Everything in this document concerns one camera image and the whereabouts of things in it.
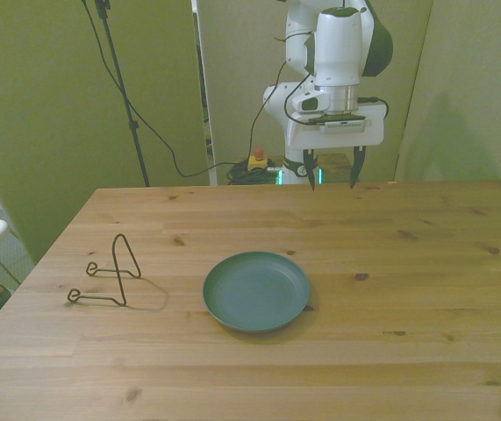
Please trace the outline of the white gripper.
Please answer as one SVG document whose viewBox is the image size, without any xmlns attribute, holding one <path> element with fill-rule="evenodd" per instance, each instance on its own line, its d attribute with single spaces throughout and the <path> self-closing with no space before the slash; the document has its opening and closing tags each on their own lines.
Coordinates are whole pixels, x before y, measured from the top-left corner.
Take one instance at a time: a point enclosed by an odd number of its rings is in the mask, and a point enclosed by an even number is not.
<svg viewBox="0 0 501 421">
<path fill-rule="evenodd" d="M 351 114 L 329 116 L 300 115 L 294 112 L 286 129 L 286 146 L 304 149 L 303 163 L 311 189 L 315 190 L 314 170 L 317 158 L 313 149 L 354 146 L 354 161 L 350 172 L 350 188 L 358 182 L 366 157 L 365 146 L 376 146 L 384 137 L 385 105 L 360 105 Z"/>
</svg>

